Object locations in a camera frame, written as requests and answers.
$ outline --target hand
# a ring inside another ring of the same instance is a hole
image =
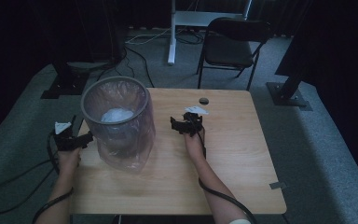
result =
[[[72,151],[59,151],[60,175],[74,175],[81,161],[80,147]]]
[[[185,137],[186,150],[188,152],[190,159],[193,162],[198,159],[204,159],[203,151],[202,151],[202,143],[201,143],[205,139],[204,129],[200,131],[200,136],[202,139],[200,139],[198,134],[194,134],[191,137],[189,133],[183,133],[183,136]]]

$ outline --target white tissue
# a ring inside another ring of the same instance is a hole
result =
[[[130,110],[126,110],[123,108],[113,108],[108,110],[103,114],[101,118],[102,122],[119,122],[124,119],[129,119],[132,117],[133,113]]]

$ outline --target forearm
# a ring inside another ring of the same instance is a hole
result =
[[[207,188],[216,190],[226,194],[231,198],[234,198],[232,192],[220,180],[220,178],[216,175],[209,163],[204,158],[197,158],[196,160],[193,160],[193,162],[200,180]],[[216,224],[227,224],[236,219],[246,219],[246,215],[235,204],[215,196],[207,191],[204,191],[204,193],[213,213],[213,218]]]
[[[51,192],[48,201],[54,200],[71,191],[74,182],[72,175],[59,175],[57,182]],[[39,219],[36,221],[37,224],[67,224],[69,223],[69,206],[70,197],[63,199],[62,201],[55,203],[45,212],[43,212]]]

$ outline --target chair backrest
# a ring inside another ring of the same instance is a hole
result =
[[[207,27],[208,35],[211,31],[225,35],[230,39],[240,41],[254,41],[265,44],[270,38],[269,23],[264,21],[247,21],[221,17],[211,21]]]

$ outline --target person's arm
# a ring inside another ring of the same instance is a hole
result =
[[[186,149],[190,159],[193,161],[200,180],[209,189],[214,189],[234,198],[228,187],[220,180],[209,163],[205,160],[202,152],[202,144],[197,134],[190,137],[184,133]],[[228,224],[237,219],[246,219],[245,213],[235,204],[204,191],[208,205],[211,208],[213,219],[216,224]]]
[[[80,162],[80,148],[73,151],[59,151],[60,174],[54,185],[48,201],[54,200],[71,191],[74,184],[76,168]],[[70,198],[55,203],[37,219],[37,224],[67,224],[69,223]]]

